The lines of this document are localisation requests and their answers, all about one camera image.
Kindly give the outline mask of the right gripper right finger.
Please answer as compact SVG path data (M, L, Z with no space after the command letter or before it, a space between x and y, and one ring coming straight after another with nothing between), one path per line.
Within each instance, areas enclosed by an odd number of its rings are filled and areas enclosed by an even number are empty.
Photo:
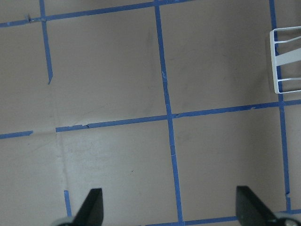
M236 188L236 217L241 226L281 225L281 220L248 186Z

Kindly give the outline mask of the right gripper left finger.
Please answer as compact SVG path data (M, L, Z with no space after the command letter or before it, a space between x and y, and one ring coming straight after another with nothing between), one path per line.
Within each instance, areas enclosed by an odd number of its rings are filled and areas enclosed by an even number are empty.
M101 226L104 219L103 193L101 188L91 189L77 215L75 226Z

